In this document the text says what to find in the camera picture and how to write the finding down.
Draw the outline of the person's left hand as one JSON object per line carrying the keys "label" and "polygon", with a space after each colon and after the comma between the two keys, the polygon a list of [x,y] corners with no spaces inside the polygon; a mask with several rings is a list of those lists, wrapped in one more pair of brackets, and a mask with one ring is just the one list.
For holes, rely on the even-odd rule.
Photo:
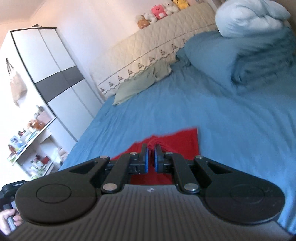
{"label": "person's left hand", "polygon": [[18,210],[14,208],[1,211],[0,219],[1,231],[4,235],[9,235],[12,232],[12,223],[15,227],[18,227],[23,223],[23,219],[20,216]]}

